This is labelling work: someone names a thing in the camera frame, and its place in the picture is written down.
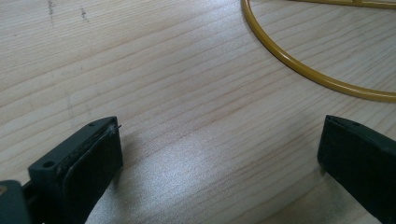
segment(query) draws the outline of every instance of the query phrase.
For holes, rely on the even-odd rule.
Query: wooden table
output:
[[[270,36],[341,80],[396,91],[396,12],[254,1]],[[278,61],[234,1],[0,3],[0,179],[119,118],[124,169],[88,223],[376,223],[320,171],[325,115],[396,139],[396,104]]]

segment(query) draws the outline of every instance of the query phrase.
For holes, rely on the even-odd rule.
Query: light wooden surface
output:
[[[289,53],[396,91],[396,12],[252,2]],[[124,169],[88,223],[376,223],[316,154],[326,114],[396,139],[396,105],[325,89],[250,32],[233,1],[0,3],[0,179],[118,116]]]

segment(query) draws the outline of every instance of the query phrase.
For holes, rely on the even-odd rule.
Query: yellow wire loop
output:
[[[327,77],[320,72],[300,63],[298,60],[289,55],[285,50],[278,46],[267,33],[264,32],[262,27],[257,22],[256,18],[250,7],[249,0],[242,0],[242,9],[245,14],[248,25],[253,31],[254,35],[262,42],[262,44],[273,53],[282,63],[299,73],[300,75],[317,82],[318,84],[327,87],[334,91],[340,91],[344,94],[383,102],[396,103],[396,92],[388,91],[375,91],[365,89],[359,86],[354,86],[337,79]]]
[[[350,6],[350,7],[377,7],[377,8],[396,9],[395,2],[387,2],[387,1],[363,1],[363,0],[298,0],[298,1],[342,5],[342,6]]]

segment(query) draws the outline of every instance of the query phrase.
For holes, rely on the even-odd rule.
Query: scratch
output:
[[[82,17],[82,19],[83,19],[85,22],[90,22],[90,21],[87,19],[87,12],[84,10],[83,7],[81,8],[81,17]]]
[[[49,0],[49,16],[50,16],[50,23],[52,23],[53,26],[53,8],[55,7],[55,4]]]

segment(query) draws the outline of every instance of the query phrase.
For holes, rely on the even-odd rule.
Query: pencil mark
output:
[[[67,114],[69,116],[69,123],[70,123],[70,127],[75,130],[78,127],[78,118],[75,114],[75,112],[73,111],[74,106],[73,106],[73,102],[72,102],[72,96],[69,93],[68,90],[64,91],[64,96],[65,96],[65,100],[66,100],[66,106],[67,106]]]
[[[53,26],[53,8],[55,7],[55,4],[52,2],[52,0],[49,0],[49,16],[50,16],[50,23],[52,23]]]
[[[83,19],[85,22],[90,22],[90,21],[87,19],[87,12],[84,10],[84,8],[81,7],[80,9],[81,9],[81,17],[82,17],[82,19]]]

